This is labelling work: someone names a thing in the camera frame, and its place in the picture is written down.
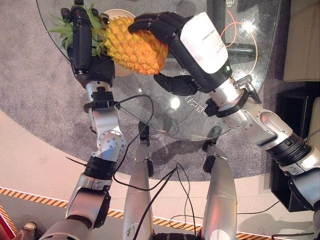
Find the pineapple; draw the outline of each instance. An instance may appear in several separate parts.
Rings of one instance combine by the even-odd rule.
[[[131,34],[128,26],[134,22],[130,17],[109,20],[105,31],[108,55],[121,66],[137,73],[158,74],[168,54],[168,45],[160,42],[149,31]]]
[[[105,14],[99,17],[92,13],[92,6],[83,6],[92,26],[92,56],[105,54],[124,68],[140,74],[158,74],[165,64],[168,45],[160,42],[149,31],[138,31],[131,34],[128,26],[134,22],[131,17],[108,19]],[[54,17],[56,27],[49,32],[60,33],[62,47],[72,45],[72,22]]]

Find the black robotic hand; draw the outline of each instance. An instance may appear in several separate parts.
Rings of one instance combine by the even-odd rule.
[[[203,12],[182,17],[174,12],[145,13],[137,16],[128,28],[131,33],[150,31],[169,49],[191,76],[154,75],[165,90],[175,95],[208,93],[228,79],[232,70],[228,52],[208,15]]]
[[[64,20],[72,22],[72,46],[67,54],[74,77],[86,88],[91,81],[106,82],[112,87],[115,78],[114,61],[106,55],[92,56],[92,27],[87,11],[83,8],[83,0],[75,0],[71,9],[61,8]],[[92,9],[98,16],[98,10]]]

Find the beige couch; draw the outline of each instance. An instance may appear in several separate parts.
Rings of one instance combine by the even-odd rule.
[[[320,0],[291,0],[283,79],[320,81]],[[320,129],[320,98],[313,103],[309,135]],[[320,150],[320,132],[308,139]]]

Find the yellow black striped tape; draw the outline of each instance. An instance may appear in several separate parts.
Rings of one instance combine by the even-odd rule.
[[[56,199],[56,198],[41,196],[41,195],[35,195],[32,193],[18,191],[18,190],[6,188],[6,187],[1,187],[1,186],[0,186],[0,194],[14,197],[14,198],[23,199],[23,200],[28,200],[28,201],[36,202],[36,203],[40,203],[40,204],[52,205],[52,206],[60,207],[60,208],[66,208],[68,205],[68,201],[66,201],[66,200],[61,200],[61,199]],[[124,217],[124,212],[121,210],[110,208],[107,216],[117,218],[117,219],[122,219]],[[187,231],[194,230],[193,224],[184,223],[182,221],[175,221],[175,220],[170,221],[169,219],[161,218],[161,217],[154,217],[153,224],[163,226],[163,227],[172,227],[172,228],[176,228],[176,229],[187,230]],[[196,224],[195,230],[198,232],[201,229],[201,227],[202,226],[200,224]],[[236,238],[239,240],[272,240],[268,236],[252,235],[252,234],[248,234],[248,233],[244,233],[244,232],[238,232],[238,234],[236,235]]]
[[[12,232],[17,235],[18,234],[18,230],[15,226],[15,224],[11,221],[10,217],[8,216],[7,212],[5,211],[4,207],[0,205],[0,214],[2,215],[2,217],[4,218],[4,220],[6,221],[6,223],[8,224],[9,228],[11,228]]]

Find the round glass table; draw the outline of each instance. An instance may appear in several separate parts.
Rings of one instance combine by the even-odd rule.
[[[52,29],[53,17],[60,17],[61,8],[70,8],[72,0],[37,0],[45,28]],[[277,30],[281,0],[95,0],[94,7],[100,13],[110,9],[123,9],[138,16],[143,13],[176,12],[184,17],[207,12],[221,33],[225,43],[233,77],[238,80],[251,74],[253,86],[259,93],[268,69]],[[49,32],[58,49],[61,47],[59,33]],[[169,54],[161,73],[167,76],[187,75],[178,62]],[[204,141],[214,138],[208,135],[212,127],[220,126],[221,134],[228,131],[221,119],[208,117],[204,110],[209,95],[197,92],[191,96],[175,96],[161,88],[153,76],[133,73],[116,77],[112,87],[116,101],[138,94],[149,95],[154,104],[154,115],[149,125],[161,133],[176,139]],[[146,98],[135,98],[121,107],[139,120],[146,122],[151,114],[151,103]]]

